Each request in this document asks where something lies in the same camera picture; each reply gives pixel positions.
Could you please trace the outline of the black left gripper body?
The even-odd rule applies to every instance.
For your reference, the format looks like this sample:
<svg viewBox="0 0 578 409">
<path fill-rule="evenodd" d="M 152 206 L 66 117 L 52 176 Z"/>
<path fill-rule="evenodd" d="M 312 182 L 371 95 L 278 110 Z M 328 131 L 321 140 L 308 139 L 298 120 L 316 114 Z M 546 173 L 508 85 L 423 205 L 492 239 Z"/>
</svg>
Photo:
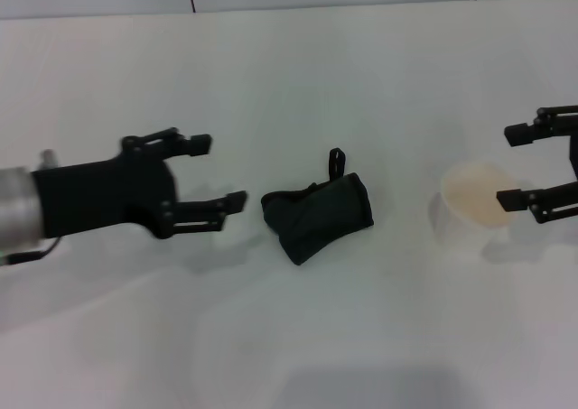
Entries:
<svg viewBox="0 0 578 409">
<path fill-rule="evenodd" d="M 65 237 L 120 224 L 138 224 L 156 238 L 174 234 L 173 176 L 162 160 L 120 155 L 101 162 L 33 172 L 43 234 Z"/>
</svg>

